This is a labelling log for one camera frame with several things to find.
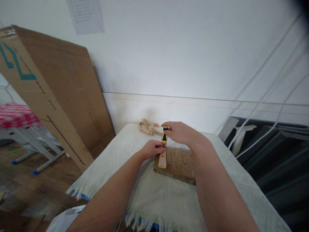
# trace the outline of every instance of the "blue foot cap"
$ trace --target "blue foot cap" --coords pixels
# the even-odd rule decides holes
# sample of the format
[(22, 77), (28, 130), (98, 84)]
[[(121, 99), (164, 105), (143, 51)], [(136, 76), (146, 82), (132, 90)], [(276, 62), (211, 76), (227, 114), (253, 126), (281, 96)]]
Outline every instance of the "blue foot cap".
[(37, 170), (35, 170), (35, 171), (32, 172), (32, 174), (35, 175), (35, 176), (36, 176), (37, 174), (39, 174), (39, 173), (40, 173), (40, 172), (38, 172)]

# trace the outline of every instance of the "wooden block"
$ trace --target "wooden block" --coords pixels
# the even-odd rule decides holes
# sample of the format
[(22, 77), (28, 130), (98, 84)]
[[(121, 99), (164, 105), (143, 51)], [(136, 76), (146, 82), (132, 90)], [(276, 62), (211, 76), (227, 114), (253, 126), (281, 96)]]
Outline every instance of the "wooden block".
[(150, 135), (155, 134), (155, 128), (153, 126), (151, 126), (149, 129), (150, 129)]
[(146, 130), (147, 130), (147, 131), (150, 131), (150, 130), (149, 130), (149, 126), (148, 126), (147, 120), (146, 120), (146, 119), (142, 119), (142, 121), (143, 121), (143, 123), (144, 123), (144, 126), (145, 126)]
[(144, 123), (143, 123), (142, 121), (140, 121), (140, 122), (138, 123), (138, 129), (139, 129), (139, 131), (145, 133), (146, 135), (150, 135), (150, 131), (147, 130), (147, 129), (143, 129), (143, 128), (141, 127), (141, 125), (144, 125)]
[(167, 147), (165, 169), (159, 167), (160, 155), (155, 158), (155, 172), (195, 185), (191, 150)]
[(159, 168), (166, 168), (166, 150), (165, 152), (161, 153), (159, 155), (159, 163), (158, 163)]
[(154, 124), (152, 124), (151, 127), (154, 129), (154, 132), (155, 132), (157, 135), (163, 136), (163, 132), (158, 131), (158, 130), (156, 129), (156, 127), (160, 127), (159, 124), (154, 123)]

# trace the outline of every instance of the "right hand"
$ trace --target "right hand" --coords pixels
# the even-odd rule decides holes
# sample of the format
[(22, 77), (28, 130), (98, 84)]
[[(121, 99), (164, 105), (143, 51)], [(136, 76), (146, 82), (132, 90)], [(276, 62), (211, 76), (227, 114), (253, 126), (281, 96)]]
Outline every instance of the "right hand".
[(182, 143), (187, 146), (193, 145), (195, 142), (205, 138), (200, 132), (183, 122), (165, 122), (161, 126), (168, 126), (169, 129), (164, 133), (177, 143)]

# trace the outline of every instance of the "white paper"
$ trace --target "white paper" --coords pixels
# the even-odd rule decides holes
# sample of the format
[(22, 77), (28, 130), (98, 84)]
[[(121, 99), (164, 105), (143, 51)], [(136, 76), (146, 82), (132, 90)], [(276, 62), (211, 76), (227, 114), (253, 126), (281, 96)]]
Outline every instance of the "white paper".
[(67, 0), (67, 5), (77, 34), (104, 32), (98, 0)]

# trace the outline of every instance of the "white cable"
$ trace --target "white cable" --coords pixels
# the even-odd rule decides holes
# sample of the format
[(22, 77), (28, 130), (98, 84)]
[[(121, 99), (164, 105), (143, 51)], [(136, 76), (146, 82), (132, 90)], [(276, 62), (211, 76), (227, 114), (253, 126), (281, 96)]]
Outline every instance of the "white cable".
[(268, 135), (277, 125), (277, 123), (279, 122), (279, 118), (280, 115), (282, 113), (283, 107), (285, 106), (286, 102), (289, 100), (290, 96), (293, 94), (293, 92), (297, 89), (297, 87), (300, 85), (301, 82), (303, 82), (304, 79), (306, 79), (309, 76), (309, 73), (307, 75), (305, 75), (301, 81), (294, 87), (294, 89), (290, 92), (290, 94), (287, 96), (287, 98), (285, 99), (284, 103), (281, 106), (279, 115), (277, 117), (276, 122), (273, 124), (273, 126), (269, 129), (269, 131), (267, 131), (263, 136), (261, 136), (257, 141), (255, 141), (250, 147), (248, 147), (246, 150), (244, 150), (242, 153), (240, 153), (238, 156), (236, 156), (236, 158), (238, 158), (239, 156), (241, 156), (242, 154), (244, 154), (245, 152), (247, 152), (249, 149), (251, 149), (254, 145), (256, 145), (262, 138), (264, 138), (266, 135)]
[(259, 73), (262, 71), (262, 69), (264, 68), (264, 66), (267, 64), (267, 62), (270, 60), (270, 58), (273, 56), (273, 54), (277, 51), (278, 47), (281, 45), (281, 43), (284, 41), (284, 39), (286, 38), (286, 36), (289, 34), (290, 30), (293, 28), (293, 26), (296, 24), (296, 22), (298, 21), (298, 19), (302, 16), (303, 11), (294, 19), (294, 21), (292, 22), (292, 24), (289, 26), (289, 28), (287, 29), (287, 31), (283, 34), (282, 38), (280, 39), (280, 41), (277, 43), (277, 45), (273, 48), (273, 50), (270, 52), (270, 54), (267, 56), (267, 58), (263, 61), (263, 63), (261, 64), (261, 66), (258, 68), (258, 70), (253, 74), (253, 76), (249, 79), (248, 83), (244, 86), (244, 88), (237, 94), (237, 96), (235, 97), (235, 100), (238, 99), (238, 97), (244, 92), (244, 90), (248, 87), (248, 85), (250, 85), (252, 83), (252, 81), (259, 75)]
[(286, 60), (286, 62), (284, 63), (282, 69), (280, 70), (279, 74), (277, 75), (275, 82), (273, 83), (273, 85), (270, 87), (270, 89), (264, 94), (264, 96), (262, 97), (262, 99), (258, 102), (258, 104), (253, 108), (253, 110), (251, 111), (251, 113), (249, 114), (248, 118), (245, 120), (245, 122), (240, 126), (240, 129), (237, 130), (234, 138), (232, 139), (232, 141), (230, 142), (228, 148), (230, 149), (233, 142), (235, 141), (235, 139), (237, 138), (237, 136), (239, 135), (239, 133), (241, 132), (241, 129), (245, 126), (245, 124), (249, 121), (249, 119), (251, 118), (251, 115), (255, 112), (255, 110), (257, 109), (257, 107), (262, 103), (262, 101), (268, 96), (268, 94), (272, 91), (272, 89), (274, 88), (274, 86), (277, 84), (277, 82), (280, 79), (280, 76), (282, 74), (282, 72), (284, 71), (285, 67), (287, 66), (287, 64), (289, 63), (289, 61), (291, 60), (291, 58), (293, 57), (294, 53), (297, 51), (298, 47), (300, 46), (300, 44), (303, 42), (303, 40), (306, 38), (308, 34), (308, 31), (306, 31), (306, 33), (303, 35), (303, 37), (301, 38), (301, 40), (298, 42), (298, 44), (296, 45), (296, 47), (294, 48), (294, 50), (292, 51), (292, 53), (290, 54), (289, 58)]

